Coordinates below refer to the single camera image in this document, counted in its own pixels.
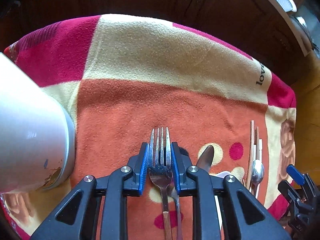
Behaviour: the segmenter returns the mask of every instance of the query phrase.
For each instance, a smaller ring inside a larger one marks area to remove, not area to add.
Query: fork handle
[[[163,211],[162,216],[163,216],[163,223],[164,223],[164,237],[165,237],[165,240],[172,240],[167,189],[161,188],[160,193],[161,193],[161,198],[162,198],[162,211]]]

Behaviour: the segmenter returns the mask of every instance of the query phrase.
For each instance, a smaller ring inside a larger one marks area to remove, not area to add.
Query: pink polka dot
[[[171,228],[174,228],[178,225],[177,212],[176,211],[169,211],[169,215],[170,215]],[[164,229],[162,214],[158,215],[155,218],[154,225],[159,229]]]
[[[233,159],[235,161],[241,159],[241,157],[243,155],[242,144],[239,142],[236,142],[233,145],[231,145],[231,147],[229,149],[229,155],[230,155],[231,159]]]

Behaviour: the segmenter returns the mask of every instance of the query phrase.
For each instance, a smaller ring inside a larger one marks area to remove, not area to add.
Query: knife
[[[196,166],[209,173],[213,161],[213,156],[214,148],[212,145],[208,145],[208,147],[203,151],[203,153],[199,157]]]

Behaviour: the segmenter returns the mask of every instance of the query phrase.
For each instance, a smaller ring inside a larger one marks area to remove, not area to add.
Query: dark wooden surface
[[[295,36],[268,0],[19,0],[0,20],[0,50],[57,21],[119,13],[155,17],[220,38],[261,61],[291,84],[303,57]]]

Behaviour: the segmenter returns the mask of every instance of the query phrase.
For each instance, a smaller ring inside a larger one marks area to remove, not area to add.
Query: fork head
[[[148,171],[149,176],[153,184],[161,187],[167,187],[172,181],[172,169],[171,169],[171,146],[169,130],[166,128],[166,142],[165,142],[165,152],[164,152],[164,137],[163,137],[163,127],[161,128],[161,142],[159,149],[159,131],[157,129],[156,141],[154,140],[153,129],[151,132],[150,144],[149,144],[149,162]]]

